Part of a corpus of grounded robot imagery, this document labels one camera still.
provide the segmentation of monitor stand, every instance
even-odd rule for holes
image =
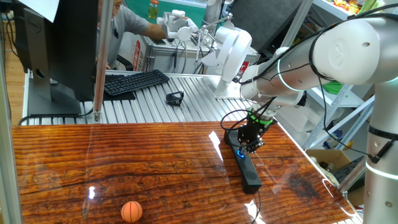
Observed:
[[[34,78],[29,79],[29,95],[27,103],[28,115],[78,115],[81,113],[80,102],[75,92],[58,84],[50,84],[50,99],[41,96],[40,89],[34,85]]]
[[[45,18],[29,8],[24,14],[33,74],[29,79],[28,115],[80,114],[80,102],[73,90],[50,83]]]

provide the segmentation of computer monitor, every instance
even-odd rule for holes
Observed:
[[[53,23],[21,3],[12,10],[17,53],[33,74],[28,114],[80,114],[76,96],[94,94],[98,0],[60,0]]]

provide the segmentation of cardboard box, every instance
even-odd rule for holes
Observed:
[[[341,150],[336,149],[307,149],[307,155],[317,158],[318,162],[334,163],[335,168],[331,170],[334,172],[343,166],[348,165],[351,161]],[[360,187],[348,194],[349,202],[354,206],[363,205],[364,187]]]

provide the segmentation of robotic arm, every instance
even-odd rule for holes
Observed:
[[[277,50],[242,77],[242,95],[254,100],[247,125],[238,129],[240,154],[254,152],[281,106],[296,105],[304,90],[336,80],[344,84],[376,85],[369,125],[366,166],[365,223],[398,220],[398,20],[391,16],[352,19],[301,44]],[[383,146],[389,144],[388,151]]]

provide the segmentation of black cable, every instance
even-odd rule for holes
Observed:
[[[377,9],[372,9],[372,10],[370,10],[370,11],[368,11],[368,12],[364,12],[364,13],[362,13],[362,14],[360,14],[360,15],[357,15],[357,16],[351,16],[351,17],[349,17],[346,21],[350,21],[350,20],[352,20],[352,19],[364,18],[364,17],[370,16],[370,15],[371,15],[372,13],[374,13],[374,12],[378,12],[378,11],[380,11],[380,10],[389,9],[389,8],[393,8],[393,7],[398,7],[398,3],[390,4],[390,5],[386,5],[386,6],[382,6],[382,7],[379,7],[379,8],[377,8]],[[262,77],[263,75],[265,75],[265,74],[272,68],[272,66],[274,66],[283,56],[285,56],[286,54],[288,54],[291,50],[293,50],[294,48],[296,48],[298,45],[304,43],[305,41],[307,41],[308,39],[310,39],[310,38],[312,38],[312,37],[314,37],[314,36],[316,36],[316,35],[317,35],[317,38],[319,38],[319,36],[320,36],[321,34],[323,34],[324,32],[326,32],[326,31],[328,31],[328,30],[330,30],[330,29],[336,27],[337,25],[340,25],[341,23],[346,22],[346,21],[341,21],[341,22],[338,22],[338,23],[336,23],[336,24],[333,24],[333,25],[327,27],[326,29],[323,29],[323,30],[321,30],[321,31],[318,31],[318,32],[314,33],[313,35],[310,35],[310,36],[306,37],[305,39],[303,39],[303,40],[300,41],[299,43],[294,44],[294,45],[291,46],[289,49],[287,49],[285,52],[283,52],[282,54],[280,54],[280,55],[276,58],[276,60],[274,60],[262,73],[260,73],[259,75],[256,75],[255,77],[253,77],[253,79],[246,80],[245,82],[239,82],[239,84],[245,85],[245,84],[251,83],[252,81],[255,81],[255,80],[261,78],[261,77]],[[326,76],[324,76],[324,75],[322,75],[322,74],[319,74],[319,73],[318,73],[318,75],[320,75],[322,78],[324,78],[324,79],[326,79],[326,80],[333,81],[332,79],[327,78]]]
[[[258,114],[258,112],[259,112],[260,110],[263,110],[263,109],[264,109],[264,111],[263,111],[261,114],[259,114],[258,116],[256,116],[255,121],[258,120],[258,119],[260,118],[260,116],[263,115],[264,112],[268,109],[269,105],[271,105],[271,103],[274,101],[275,98],[276,98],[276,97],[271,98],[267,103],[265,103],[264,105],[262,105],[258,110],[254,111],[254,112],[249,111],[249,110],[234,110],[234,111],[229,112],[228,114],[226,114],[225,116],[223,116],[223,118],[221,119],[221,121],[220,121],[220,126],[221,126],[221,128],[224,129],[224,130],[227,132],[227,134],[229,134],[231,131],[235,131],[235,130],[238,130],[238,129],[239,129],[239,128],[235,128],[235,127],[236,127],[238,124],[240,124],[241,122],[243,122],[244,120],[247,120],[247,119],[249,118],[249,116],[250,116],[249,113]],[[241,119],[240,121],[237,121],[235,124],[232,125],[232,127],[230,127],[230,128],[224,127],[224,126],[223,126],[224,119],[225,119],[227,116],[231,115],[232,113],[235,113],[235,112],[238,112],[238,111],[245,111],[245,112],[248,112],[248,115],[247,115],[246,117],[244,117],[243,119]],[[242,148],[242,147],[251,147],[251,146],[255,146],[255,145],[257,144],[257,142],[254,141],[254,142],[252,142],[252,143],[250,143],[250,144],[246,144],[246,145],[237,145],[237,144],[234,144],[234,143],[231,143],[231,142],[230,142],[230,144],[231,144],[232,146],[234,146],[234,147]]]
[[[292,68],[292,69],[290,69],[290,70],[286,70],[286,71],[283,71],[283,72],[278,72],[278,73],[276,73],[275,75],[271,76],[270,79],[267,79],[267,78],[265,78],[265,77],[261,77],[261,78],[262,78],[262,79],[265,79],[265,80],[267,80],[267,81],[269,81],[269,82],[271,82],[272,79],[273,79],[275,76],[279,75],[279,74],[283,74],[283,73],[286,73],[286,72],[291,72],[291,71],[300,69],[300,68],[302,68],[302,67],[305,67],[305,66],[307,66],[307,65],[310,65],[310,64],[309,64],[309,63],[306,63],[306,64],[304,64],[304,65],[302,65],[302,66],[300,66],[300,67],[297,67],[297,68]]]
[[[390,4],[390,5],[388,5],[388,6],[383,6],[383,7],[377,8],[377,9],[370,10],[370,11],[365,12],[365,13],[362,13],[362,14],[360,14],[360,15],[358,15],[358,16],[351,17],[351,18],[349,18],[348,20],[364,18],[364,17],[367,17],[367,16],[369,16],[369,17],[374,17],[374,15],[372,15],[372,13],[377,12],[377,11],[380,11],[380,10],[383,10],[383,9],[392,8],[392,7],[398,7],[398,3],[397,3],[397,4]],[[326,128],[326,113],[327,113],[327,107],[326,107],[326,106],[327,106],[327,105],[326,105],[326,99],[325,99],[325,92],[323,91],[323,85],[322,85],[322,81],[321,81],[322,75],[319,73],[318,69],[317,69],[316,66],[313,64],[313,60],[312,60],[312,57],[313,57],[313,50],[314,50],[314,48],[315,48],[315,44],[316,44],[318,38],[319,38],[324,32],[326,32],[326,31],[328,31],[328,30],[330,30],[330,29],[336,27],[337,25],[340,25],[340,24],[343,23],[343,22],[345,22],[345,21],[339,22],[339,23],[337,23],[337,24],[333,24],[333,25],[331,25],[330,27],[327,27],[326,29],[323,29],[321,32],[317,33],[317,36],[315,37],[314,41],[313,41],[312,44],[311,44],[310,52],[309,52],[309,64],[310,64],[310,66],[311,66],[313,72],[318,76],[318,80],[319,80],[319,84],[320,84],[320,88],[321,88],[321,92],[322,92],[322,97],[323,97],[323,104],[324,104],[324,106],[325,106],[325,114],[324,114],[324,117],[323,117],[323,127],[324,127],[326,133],[327,133],[331,138],[333,138],[336,142],[342,144],[344,147],[346,147],[346,148],[348,148],[348,149],[351,149],[352,151],[355,151],[355,152],[358,152],[358,153],[367,155],[373,163],[377,163],[377,162],[380,160],[380,157],[379,157],[378,155],[383,156],[383,155],[386,153],[386,151],[392,146],[392,143],[395,141],[395,139],[393,139],[393,140],[389,141],[388,143],[386,143],[386,145],[379,151],[379,153],[377,154],[377,156],[372,156],[372,155],[370,155],[370,154],[368,154],[368,153],[366,153],[366,152],[362,152],[362,151],[353,149],[352,147],[349,147],[349,146],[343,144],[341,141],[337,140],[333,135],[331,135],[331,134],[329,133],[329,130],[327,130],[327,128]]]
[[[22,124],[22,122],[26,121],[27,119],[31,119],[31,118],[55,118],[55,117],[63,117],[63,118],[82,118],[84,116],[87,116],[89,114],[91,114],[93,112],[94,108],[91,109],[89,112],[85,113],[85,114],[78,114],[78,115],[70,115],[70,114],[45,114],[45,115],[28,115],[24,118],[22,118],[19,122],[18,122],[18,126],[20,126]]]
[[[221,19],[223,17],[224,5],[225,5],[225,0],[223,0],[223,2],[221,3],[221,11],[220,11],[220,15],[218,16],[218,19]],[[221,27],[221,22],[217,23],[216,32],[217,32],[218,28],[220,28],[220,27]]]
[[[319,84],[320,84],[320,86],[321,86],[321,92],[322,92],[322,97],[323,97],[323,104],[324,104],[324,106],[325,106],[325,114],[323,115],[323,128],[325,129],[326,133],[328,133],[328,135],[329,135],[331,138],[333,138],[336,142],[338,142],[338,143],[344,145],[344,147],[347,147],[348,149],[351,149],[352,151],[355,151],[355,152],[358,152],[358,153],[361,153],[361,154],[365,154],[365,155],[367,155],[367,156],[369,156],[369,157],[373,157],[372,155],[370,155],[370,154],[368,154],[368,153],[366,153],[366,152],[362,152],[362,151],[353,149],[352,147],[346,146],[345,144],[343,144],[341,141],[337,140],[333,135],[331,135],[331,134],[329,133],[329,130],[328,130],[327,127],[326,127],[326,113],[327,113],[327,107],[326,107],[326,106],[327,106],[327,104],[326,104],[325,92],[323,91],[323,85],[322,85],[321,77],[318,76],[318,80],[319,80]]]
[[[178,44],[176,43],[176,41],[174,40],[174,43],[177,45],[175,48],[175,52],[174,52],[174,69],[172,73],[175,73],[175,68],[177,67],[177,54],[178,54],[178,47],[181,44],[181,40],[178,42]]]
[[[260,197],[260,191],[258,190],[257,193],[259,194],[259,208],[257,209],[256,217],[254,217],[254,220],[253,220],[253,222],[251,222],[251,224],[254,224],[254,222],[256,222],[256,219],[257,219],[257,217],[259,216],[260,211],[261,211],[261,197]]]
[[[15,56],[19,57],[18,54],[15,53],[15,51],[14,51],[14,47],[13,47],[13,46],[15,46],[14,34],[13,34],[14,31],[12,30],[11,20],[8,17],[7,13],[6,13],[6,17],[7,17],[6,30],[7,30],[7,36],[8,36],[9,42],[10,42],[11,51],[12,51],[12,53],[14,53]],[[10,36],[10,32],[8,31],[8,27],[10,27],[12,37]]]

